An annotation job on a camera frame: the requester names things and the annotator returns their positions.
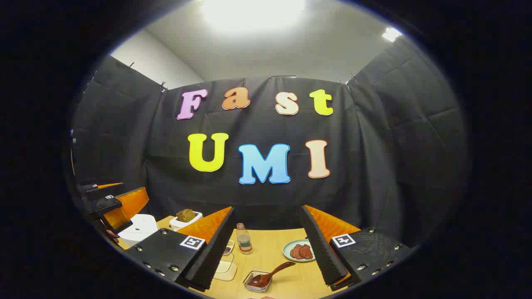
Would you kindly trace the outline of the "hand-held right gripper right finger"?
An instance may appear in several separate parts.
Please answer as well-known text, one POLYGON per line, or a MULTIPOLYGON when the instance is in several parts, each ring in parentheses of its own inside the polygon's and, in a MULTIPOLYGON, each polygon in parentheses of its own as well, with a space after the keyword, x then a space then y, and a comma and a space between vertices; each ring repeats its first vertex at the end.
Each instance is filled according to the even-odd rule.
POLYGON ((374 227, 359 229, 308 205, 301 207, 300 223, 323 280, 333 291, 375 279, 414 252, 374 227))

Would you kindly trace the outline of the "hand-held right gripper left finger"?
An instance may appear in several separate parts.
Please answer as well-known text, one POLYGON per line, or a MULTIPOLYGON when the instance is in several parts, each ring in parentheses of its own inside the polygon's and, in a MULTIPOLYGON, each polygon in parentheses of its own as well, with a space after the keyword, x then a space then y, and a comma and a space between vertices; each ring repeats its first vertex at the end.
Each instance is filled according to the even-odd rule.
POLYGON ((159 229, 126 254, 165 280, 205 291, 235 225, 234 208, 228 206, 177 231, 159 229))

